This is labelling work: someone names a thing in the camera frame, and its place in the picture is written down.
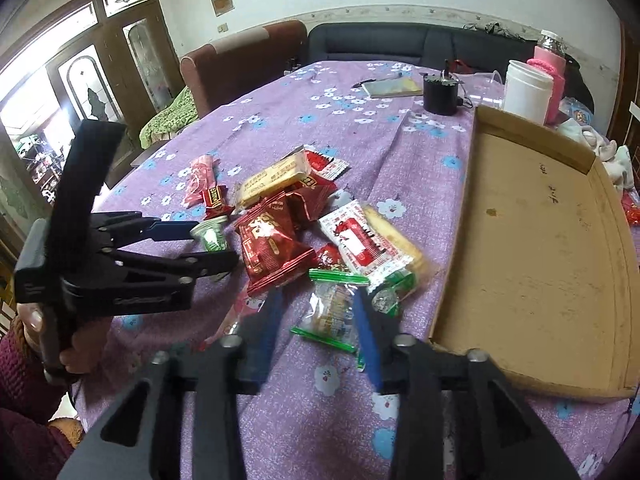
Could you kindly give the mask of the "person's left hand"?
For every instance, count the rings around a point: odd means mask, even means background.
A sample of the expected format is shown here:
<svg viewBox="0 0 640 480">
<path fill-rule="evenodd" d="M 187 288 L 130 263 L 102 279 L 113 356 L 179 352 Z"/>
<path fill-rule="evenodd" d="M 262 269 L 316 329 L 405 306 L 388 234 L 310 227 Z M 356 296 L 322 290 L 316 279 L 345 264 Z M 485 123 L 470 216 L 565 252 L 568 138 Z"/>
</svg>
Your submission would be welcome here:
<svg viewBox="0 0 640 480">
<path fill-rule="evenodd" d="M 18 304 L 17 314 L 23 323 L 27 344 L 41 358 L 40 339 L 46 331 L 46 323 L 40 305 Z M 97 318 L 76 330 L 70 346 L 58 357 L 70 374 L 85 375 L 96 368 L 106 345 L 112 321 L 112 318 Z"/>
</svg>

